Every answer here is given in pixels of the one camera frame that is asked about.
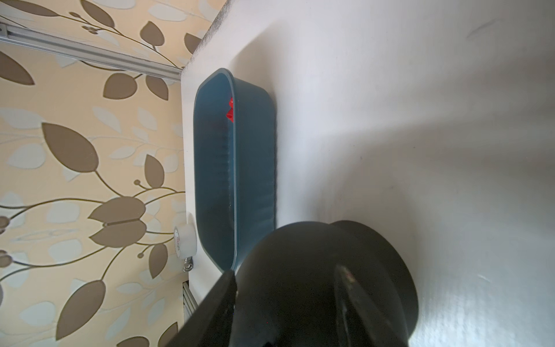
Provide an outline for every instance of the white tabletop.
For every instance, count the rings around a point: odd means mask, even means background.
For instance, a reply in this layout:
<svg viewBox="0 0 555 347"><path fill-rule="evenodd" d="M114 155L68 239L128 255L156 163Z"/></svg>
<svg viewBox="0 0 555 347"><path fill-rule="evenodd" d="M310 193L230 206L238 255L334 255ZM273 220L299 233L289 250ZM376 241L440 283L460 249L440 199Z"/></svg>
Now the white tabletop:
<svg viewBox="0 0 555 347"><path fill-rule="evenodd" d="M416 283L411 346L553 346L555 2L235 0L183 73L277 106L277 224L351 219ZM199 247L201 300L220 273Z"/></svg>

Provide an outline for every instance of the red object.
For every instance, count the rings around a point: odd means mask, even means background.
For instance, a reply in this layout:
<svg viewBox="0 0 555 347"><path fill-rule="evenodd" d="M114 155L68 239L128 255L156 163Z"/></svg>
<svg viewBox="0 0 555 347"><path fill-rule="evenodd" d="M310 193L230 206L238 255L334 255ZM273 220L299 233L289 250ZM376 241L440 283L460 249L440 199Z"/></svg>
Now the red object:
<svg viewBox="0 0 555 347"><path fill-rule="evenodd" d="M229 100L229 106L231 107L228 113L225 115L233 123L233 98Z"/></svg>

